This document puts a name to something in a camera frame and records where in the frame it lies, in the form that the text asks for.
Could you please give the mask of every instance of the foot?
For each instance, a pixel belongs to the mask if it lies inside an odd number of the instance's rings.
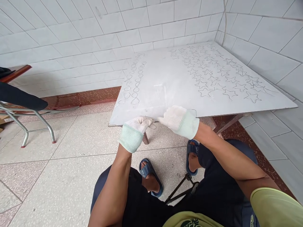
[[[193,152],[188,154],[188,167],[191,172],[195,172],[198,168],[202,168],[199,164],[198,156]]]
[[[146,164],[147,162],[143,161],[141,163],[141,168],[143,168]],[[142,185],[147,189],[148,192],[152,191],[158,193],[160,191],[160,185],[152,173],[148,174],[146,178],[142,177]]]

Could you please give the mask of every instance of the blue slide sandal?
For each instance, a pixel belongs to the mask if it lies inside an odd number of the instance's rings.
[[[198,155],[198,149],[199,149],[199,144],[198,144],[197,141],[195,141],[195,140],[189,140],[188,141],[188,143],[187,143],[187,151],[186,151],[186,170],[192,176],[197,175],[198,170],[196,170],[195,172],[191,172],[189,170],[189,167],[188,167],[189,166],[188,155],[189,155],[189,153],[195,153],[196,155]]]
[[[147,164],[141,169],[141,164],[142,164],[142,162],[144,162],[144,161],[147,162]],[[140,172],[141,176],[143,176],[144,178],[146,178],[146,176],[147,176],[148,174],[150,174],[150,173],[152,173],[152,174],[155,176],[157,182],[158,182],[159,185],[160,185],[160,191],[159,191],[158,193],[151,192],[151,194],[152,194],[153,196],[159,198],[159,197],[162,195],[162,193],[163,193],[163,185],[162,185],[161,181],[159,180],[159,178],[158,178],[158,176],[157,176],[157,174],[156,174],[156,172],[155,172],[155,170],[154,170],[154,168],[153,168],[153,166],[152,166],[151,161],[149,161],[149,160],[146,159],[146,158],[145,158],[145,159],[142,159],[141,162],[140,162],[140,165],[139,165],[139,172]]]

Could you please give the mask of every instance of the gloved hand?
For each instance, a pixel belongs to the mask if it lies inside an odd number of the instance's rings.
[[[147,128],[156,129],[155,119],[139,116],[123,124],[119,143],[130,153],[135,153],[140,146]]]
[[[195,118],[187,109],[173,105],[168,108],[158,121],[170,128],[174,133],[193,139],[199,126],[199,118]]]

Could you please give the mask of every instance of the black shorts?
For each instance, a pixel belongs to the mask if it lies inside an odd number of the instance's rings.
[[[235,139],[226,141],[257,164],[254,151],[248,145]],[[249,200],[236,181],[221,167],[212,152],[200,144],[198,157],[200,165],[205,168],[204,178],[193,196],[175,206],[166,205],[148,193],[141,184],[140,173],[131,168],[123,226],[163,226],[168,218],[181,211],[202,213],[225,227],[250,226],[251,218],[254,219],[254,226],[258,226]],[[91,211],[105,184],[109,170],[110,167],[100,175],[96,183]]]

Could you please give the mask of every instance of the white board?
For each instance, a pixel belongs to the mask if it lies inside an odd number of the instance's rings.
[[[130,64],[109,126],[172,105],[197,117],[297,107],[215,42],[142,52]]]

